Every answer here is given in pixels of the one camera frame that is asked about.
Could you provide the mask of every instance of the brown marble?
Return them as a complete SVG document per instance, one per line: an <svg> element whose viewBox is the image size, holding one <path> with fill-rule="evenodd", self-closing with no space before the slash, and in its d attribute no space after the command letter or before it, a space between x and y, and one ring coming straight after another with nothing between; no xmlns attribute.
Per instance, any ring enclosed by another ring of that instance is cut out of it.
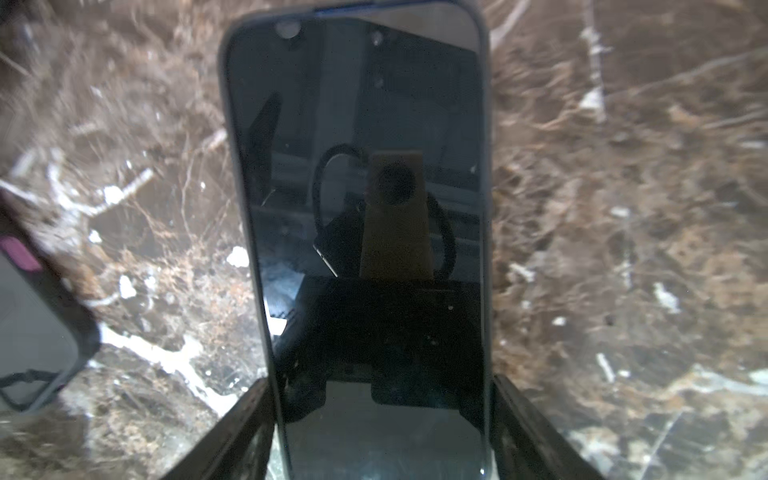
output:
<svg viewBox="0 0 768 480"><path fill-rule="evenodd" d="M768 4L518 1L482 2L495 370L607 478L767 477ZM133 336L0 419L0 478L157 478L264 374L215 55L292 3L34 0L0 29L1 195Z"/></svg>

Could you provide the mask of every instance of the phone screen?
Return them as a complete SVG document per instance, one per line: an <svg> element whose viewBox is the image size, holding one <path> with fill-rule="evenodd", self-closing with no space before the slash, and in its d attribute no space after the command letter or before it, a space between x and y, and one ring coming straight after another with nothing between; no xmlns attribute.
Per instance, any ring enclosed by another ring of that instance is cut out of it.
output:
<svg viewBox="0 0 768 480"><path fill-rule="evenodd" d="M480 478L480 31L456 5L244 22L223 95L292 478Z"/></svg>

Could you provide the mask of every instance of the smartphone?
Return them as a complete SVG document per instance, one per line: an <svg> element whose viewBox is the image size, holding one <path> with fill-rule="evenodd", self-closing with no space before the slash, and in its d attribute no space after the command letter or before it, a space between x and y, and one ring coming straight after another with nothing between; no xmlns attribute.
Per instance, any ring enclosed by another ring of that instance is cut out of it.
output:
<svg viewBox="0 0 768 480"><path fill-rule="evenodd" d="M0 422L48 404L99 345L91 314L0 205Z"/></svg>
<svg viewBox="0 0 768 480"><path fill-rule="evenodd" d="M224 37L290 478L489 474L487 44L461 2L249 15Z"/></svg>

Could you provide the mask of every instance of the phone case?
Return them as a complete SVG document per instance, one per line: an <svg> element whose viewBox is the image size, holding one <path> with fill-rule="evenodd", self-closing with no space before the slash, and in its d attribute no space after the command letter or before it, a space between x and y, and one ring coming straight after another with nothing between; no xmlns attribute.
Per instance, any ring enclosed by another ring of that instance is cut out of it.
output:
<svg viewBox="0 0 768 480"><path fill-rule="evenodd" d="M96 323L0 206L0 417L34 412L99 349Z"/></svg>

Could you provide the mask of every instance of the black cable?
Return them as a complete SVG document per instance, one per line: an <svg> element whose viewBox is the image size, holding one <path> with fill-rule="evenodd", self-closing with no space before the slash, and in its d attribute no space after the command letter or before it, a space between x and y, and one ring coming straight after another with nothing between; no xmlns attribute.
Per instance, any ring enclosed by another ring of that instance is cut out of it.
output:
<svg viewBox="0 0 768 480"><path fill-rule="evenodd" d="M37 395L42 393L44 389L46 389L54 380L56 380L58 374L59 372L45 372L42 370L29 369L26 372L16 372L4 377L0 377L0 399L2 399L16 412L24 412L26 409L32 406L33 403L35 403ZM45 385L43 385L37 390L37 392L35 392L36 397L34 397L31 401L17 403L11 398L11 396L5 393L5 389L21 382L45 382Z"/></svg>
<svg viewBox="0 0 768 480"><path fill-rule="evenodd" d="M353 147L350 144L338 144L329 148L317 161L312 181L312 213L315 218L315 229L318 235L325 229L323 213L320 209L320 188L323 185L323 175L325 174L326 166L336 155L349 155L361 160L364 165L368 165L367 153L362 148ZM429 216L437 220L438 228L442 235L442 266L440 270L435 270L435 280L447 280L456 265L456 237L453 234L448 216L440 207L440 203L435 196L429 192L427 192L427 210L429 211Z"/></svg>
<svg viewBox="0 0 768 480"><path fill-rule="evenodd" d="M440 270L435 270L435 280L447 280L456 265L456 237L453 234L448 215L440 207L435 196L429 192L427 192L427 209L430 217L437 220L437 226L442 235L442 266Z"/></svg>
<svg viewBox="0 0 768 480"><path fill-rule="evenodd" d="M320 211L320 187L323 185L323 174L326 171L326 165L336 155L349 155L350 157L360 159L365 165L368 164L366 152L350 144L338 144L329 148L317 161L314 178L312 179L312 213L315 217L315 229L318 235L325 228L325 225L323 225L323 213Z"/></svg>

